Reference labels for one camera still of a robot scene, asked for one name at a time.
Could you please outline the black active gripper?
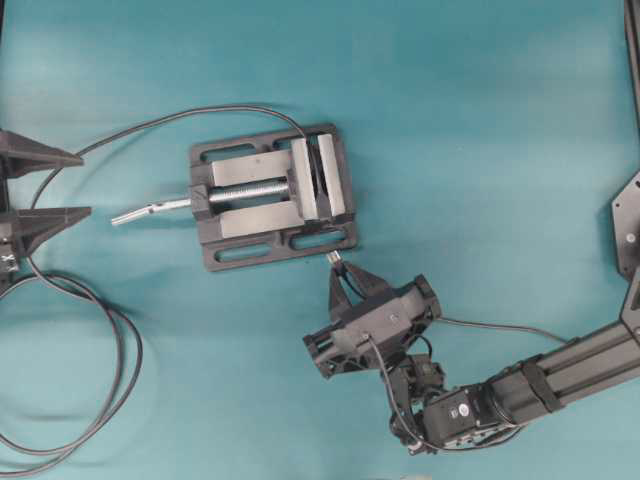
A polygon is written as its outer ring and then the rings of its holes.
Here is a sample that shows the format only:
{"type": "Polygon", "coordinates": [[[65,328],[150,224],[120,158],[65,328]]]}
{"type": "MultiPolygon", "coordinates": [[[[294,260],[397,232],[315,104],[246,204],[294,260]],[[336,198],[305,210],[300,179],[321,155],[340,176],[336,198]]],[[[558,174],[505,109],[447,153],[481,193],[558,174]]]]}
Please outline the black active gripper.
{"type": "Polygon", "coordinates": [[[336,374],[395,366],[416,338],[441,316],[435,291],[419,275],[394,288],[383,278],[353,263],[345,266],[344,280],[361,300],[352,303],[340,278],[329,273],[328,311],[330,324],[303,338],[320,374],[336,374]]]}

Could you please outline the idle gripper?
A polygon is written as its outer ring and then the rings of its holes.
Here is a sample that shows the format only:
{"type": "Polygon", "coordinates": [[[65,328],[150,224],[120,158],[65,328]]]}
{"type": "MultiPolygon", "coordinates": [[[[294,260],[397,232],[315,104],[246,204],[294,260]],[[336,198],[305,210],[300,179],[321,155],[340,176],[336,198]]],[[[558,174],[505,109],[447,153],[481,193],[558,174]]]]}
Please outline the idle gripper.
{"type": "Polygon", "coordinates": [[[92,213],[90,207],[13,210],[8,180],[26,174],[82,166],[83,159],[17,133],[1,131],[1,292],[19,271],[19,260],[92,213]]]}

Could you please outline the black active robot arm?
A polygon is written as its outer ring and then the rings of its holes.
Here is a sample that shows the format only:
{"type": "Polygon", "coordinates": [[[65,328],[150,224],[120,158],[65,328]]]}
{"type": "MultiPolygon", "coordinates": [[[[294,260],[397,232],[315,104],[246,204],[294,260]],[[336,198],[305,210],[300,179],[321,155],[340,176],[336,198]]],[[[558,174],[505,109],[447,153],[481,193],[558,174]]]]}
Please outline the black active robot arm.
{"type": "MultiPolygon", "coordinates": [[[[207,267],[228,264],[233,247],[266,245],[267,261],[296,258],[295,241],[340,232],[355,244],[354,205],[344,149],[331,124],[200,144],[191,153],[184,205],[198,224],[207,267]]],[[[394,287],[341,259],[327,245],[329,324],[305,346],[321,375],[378,370],[385,383],[391,432],[412,452],[497,445],[530,422],[639,374],[639,184],[612,206],[618,268],[630,287],[619,318],[587,336],[503,369],[488,380],[446,389],[430,354],[410,347],[442,319],[429,282],[418,276],[394,287]]]]}

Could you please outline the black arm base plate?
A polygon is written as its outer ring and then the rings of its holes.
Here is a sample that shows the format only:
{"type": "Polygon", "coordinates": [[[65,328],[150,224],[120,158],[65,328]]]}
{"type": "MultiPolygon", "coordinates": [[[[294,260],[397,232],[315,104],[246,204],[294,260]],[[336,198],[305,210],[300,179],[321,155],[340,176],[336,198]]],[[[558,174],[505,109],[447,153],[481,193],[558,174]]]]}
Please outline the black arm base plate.
{"type": "Polygon", "coordinates": [[[627,281],[639,266],[639,193],[636,173],[611,202],[617,269],[627,281]]]}

